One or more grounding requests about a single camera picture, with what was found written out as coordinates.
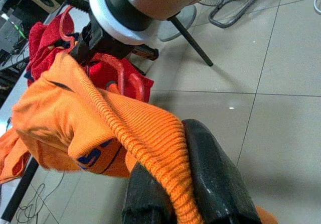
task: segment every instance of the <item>orange fabric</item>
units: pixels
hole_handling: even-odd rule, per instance
[[[117,87],[116,83],[109,85],[108,91],[119,94],[118,87]],[[136,163],[137,163],[137,160],[135,159],[135,157],[133,157],[129,152],[127,152],[126,156],[125,156],[125,164],[126,164],[127,169],[129,170],[130,173],[132,172]]]
[[[261,219],[262,224],[278,224],[276,218],[261,207],[257,206],[256,211]]]
[[[43,167],[127,177],[125,162],[132,169],[138,160],[169,194],[178,224],[203,223],[180,120],[147,103],[96,89],[68,54],[57,54],[14,106],[12,119]]]
[[[30,154],[15,129],[0,138],[0,183],[22,176]]]

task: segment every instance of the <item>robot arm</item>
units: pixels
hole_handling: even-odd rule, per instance
[[[199,0],[89,0],[93,16],[112,37],[140,45],[154,32],[153,19],[167,20]]]

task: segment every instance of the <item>white cable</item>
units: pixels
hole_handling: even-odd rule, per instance
[[[7,0],[0,0],[0,11],[2,10],[2,8],[4,7],[5,3],[7,2]]]
[[[316,12],[318,12],[320,15],[321,15],[321,10],[317,7],[317,1],[318,0],[314,0],[314,4],[313,4],[313,6],[314,6],[314,9],[316,10]]]

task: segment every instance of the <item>metal stand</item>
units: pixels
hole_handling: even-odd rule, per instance
[[[177,19],[176,16],[168,19],[173,23],[173,25],[179,30],[179,32],[185,37],[189,44],[197,51],[201,58],[206,62],[210,67],[213,66],[211,59],[206,55],[203,49],[197,44],[191,34],[185,29],[182,23]]]
[[[209,21],[210,23],[212,23],[213,25],[220,27],[220,28],[227,28],[230,27],[231,25],[233,25],[234,23],[236,23],[242,15],[244,15],[244,13],[247,11],[247,9],[250,8],[251,5],[253,5],[253,3],[255,3],[257,0],[249,0],[247,2],[247,4],[236,14],[236,16],[234,18],[232,18],[231,20],[229,20],[227,23],[221,23],[219,21],[214,20],[214,16],[216,15],[216,13],[227,3],[229,3],[230,1],[223,1],[219,6],[215,7],[215,9],[209,14]]]

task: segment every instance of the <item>black cable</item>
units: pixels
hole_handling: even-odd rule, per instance
[[[36,223],[38,223],[38,213],[42,210],[42,208],[44,207],[45,201],[46,199],[55,192],[55,190],[57,190],[57,188],[60,186],[60,184],[62,183],[63,179],[65,176],[65,172],[63,172],[61,179],[58,183],[58,185],[43,199],[41,200],[41,193],[44,191],[45,189],[45,184],[41,183],[37,190],[35,195],[33,196],[33,198],[29,201],[29,203],[25,206],[19,206],[19,209],[16,212],[16,220],[17,223],[27,223],[29,224],[29,222],[33,219],[36,218]]]
[[[23,33],[25,33],[22,22],[19,24],[19,29],[20,29]],[[21,44],[23,41],[27,41],[27,40],[28,40],[27,38],[24,39],[24,38],[20,37],[18,31],[17,31],[17,34],[18,34],[18,42],[16,43],[16,48],[15,48],[15,50],[19,50],[19,49],[20,49],[20,44]],[[25,50],[26,50],[26,47],[23,47],[19,54],[15,54],[15,55],[16,55],[16,62],[15,62],[15,63],[13,63],[12,57],[11,57],[11,66],[13,66],[13,65],[15,64],[15,66],[16,66],[16,68],[18,68],[18,70],[24,69],[24,67],[25,67],[25,62],[24,62],[24,59],[25,59]]]
[[[6,127],[6,131],[9,130],[9,126],[11,124],[11,117],[7,120],[7,127]]]
[[[65,0],[64,2],[62,2],[61,6],[59,7],[59,10],[57,11],[57,13],[56,13],[56,15],[55,15],[55,17],[60,14],[60,12],[62,11],[62,9],[63,9],[67,4],[68,4],[68,3],[67,3],[67,0]]]

